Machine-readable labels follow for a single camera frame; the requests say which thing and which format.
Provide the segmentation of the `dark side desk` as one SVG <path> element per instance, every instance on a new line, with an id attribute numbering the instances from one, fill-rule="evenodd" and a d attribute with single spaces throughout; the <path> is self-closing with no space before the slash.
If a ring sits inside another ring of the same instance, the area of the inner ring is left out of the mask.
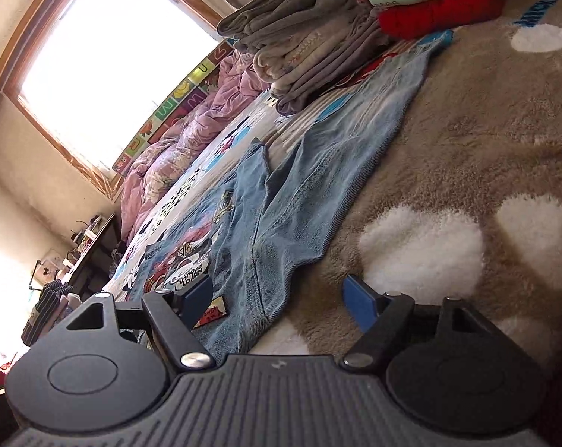
<path id="1" fill-rule="evenodd" d="M 112 252 L 120 241 L 119 222 L 116 214 L 98 216 L 82 235 L 75 262 L 66 260 L 62 282 L 72 286 L 73 293 L 86 301 L 99 293 L 110 279 L 113 263 Z"/>

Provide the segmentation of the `folded red garment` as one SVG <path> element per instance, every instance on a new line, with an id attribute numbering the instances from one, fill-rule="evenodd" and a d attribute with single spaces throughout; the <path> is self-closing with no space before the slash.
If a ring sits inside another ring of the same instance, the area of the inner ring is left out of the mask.
<path id="1" fill-rule="evenodd" d="M 462 25 L 493 20 L 506 0 L 427 0 L 382 10 L 381 31 L 394 39 L 416 39 Z"/>

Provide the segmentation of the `pink purple floral quilt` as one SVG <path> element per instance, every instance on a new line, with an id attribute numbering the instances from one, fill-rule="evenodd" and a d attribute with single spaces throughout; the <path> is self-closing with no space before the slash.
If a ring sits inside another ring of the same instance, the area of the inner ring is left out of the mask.
<path id="1" fill-rule="evenodd" d="M 236 51 L 220 64 L 217 89 L 190 115 L 146 148 L 129 169 L 120 197 L 120 237 L 132 240 L 146 216 L 237 115 L 268 88 L 251 54 Z"/>

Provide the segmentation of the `folded grey clothes stack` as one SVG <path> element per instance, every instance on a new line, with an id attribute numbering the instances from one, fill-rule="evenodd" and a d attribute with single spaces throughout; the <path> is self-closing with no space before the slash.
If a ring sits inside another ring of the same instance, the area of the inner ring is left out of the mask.
<path id="1" fill-rule="evenodd" d="M 377 15 L 358 0 L 252 0 L 216 30 L 253 58 L 277 112 L 287 116 L 389 47 Z"/>

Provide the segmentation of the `light blue denim jeans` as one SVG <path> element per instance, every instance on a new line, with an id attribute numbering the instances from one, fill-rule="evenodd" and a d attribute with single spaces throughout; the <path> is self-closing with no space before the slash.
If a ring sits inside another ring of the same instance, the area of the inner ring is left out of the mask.
<path id="1" fill-rule="evenodd" d="M 224 316 L 197 330 L 217 360 L 246 353 L 285 309 L 291 278 L 325 256 L 419 92 L 434 55 L 453 40 L 432 34 L 385 61 L 352 94 L 316 117 L 290 154 L 273 167 L 254 140 L 237 166 L 150 245 L 129 300 L 149 289 L 168 255 L 199 233 L 196 275 L 207 275 Z"/>

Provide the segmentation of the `folded clothes pile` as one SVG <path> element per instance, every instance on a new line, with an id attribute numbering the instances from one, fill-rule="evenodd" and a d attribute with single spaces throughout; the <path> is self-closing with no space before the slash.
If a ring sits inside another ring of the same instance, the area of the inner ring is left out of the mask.
<path id="1" fill-rule="evenodd" d="M 59 279 L 47 283 L 23 328 L 22 343 L 31 347 L 81 305 L 82 301 L 72 286 Z"/>

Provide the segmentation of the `alphabet foam mat strip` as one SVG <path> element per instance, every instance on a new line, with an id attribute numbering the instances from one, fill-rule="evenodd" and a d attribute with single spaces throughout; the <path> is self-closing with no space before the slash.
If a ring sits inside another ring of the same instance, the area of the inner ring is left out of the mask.
<path id="1" fill-rule="evenodd" d="M 232 39 L 221 41 L 142 124 L 111 167 L 118 175 L 125 177 L 132 163 L 150 144 L 158 142 L 178 120 L 218 88 L 220 63 L 234 52 L 233 44 Z"/>

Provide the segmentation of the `Mickey plush bed blanket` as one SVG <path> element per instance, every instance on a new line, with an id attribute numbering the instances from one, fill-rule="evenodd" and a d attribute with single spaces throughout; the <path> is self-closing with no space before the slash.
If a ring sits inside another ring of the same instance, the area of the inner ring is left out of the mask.
<path id="1" fill-rule="evenodd" d="M 468 299 L 562 365 L 562 0 L 508 0 L 500 19 L 456 31 L 256 351 L 345 352 L 358 334 L 340 284 L 355 272 L 422 304 Z"/>

